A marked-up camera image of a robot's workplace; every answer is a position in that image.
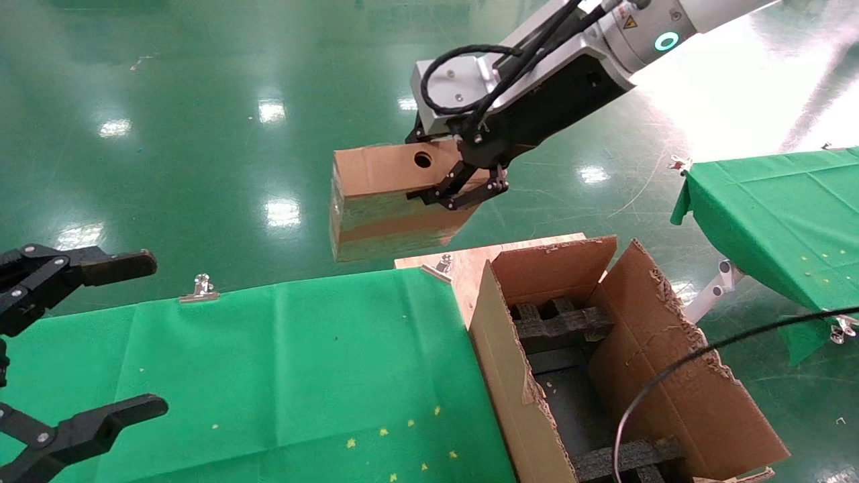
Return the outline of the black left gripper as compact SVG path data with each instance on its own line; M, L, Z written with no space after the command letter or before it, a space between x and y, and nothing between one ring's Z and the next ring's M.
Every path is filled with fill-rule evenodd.
M107 254L97 246L55 250L26 245L1 257L1 333L18 336L54 309L77 288L103 286L156 273L158 262L148 250ZM8 384L8 345L0 339L0 388ZM50 482L68 466L110 452L121 431L160 418L168 403L142 394L77 413L48 426L2 403L1 431L25 445L2 465L3 482Z

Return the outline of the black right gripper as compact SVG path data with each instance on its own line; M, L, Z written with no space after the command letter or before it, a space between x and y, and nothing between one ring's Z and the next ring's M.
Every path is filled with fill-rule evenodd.
M524 94L490 110L480 131L461 134L457 144L460 163L441 182L408 192L406 199L420 199L424 205L439 204L449 211L475 208L490 201L509 189L506 168L515 157L535 149L634 87L613 59L578 53L539 85L526 82ZM430 140L423 126L416 126L405 143ZM466 190L466 184L482 171L489 175L488 179L478 180L475 187Z

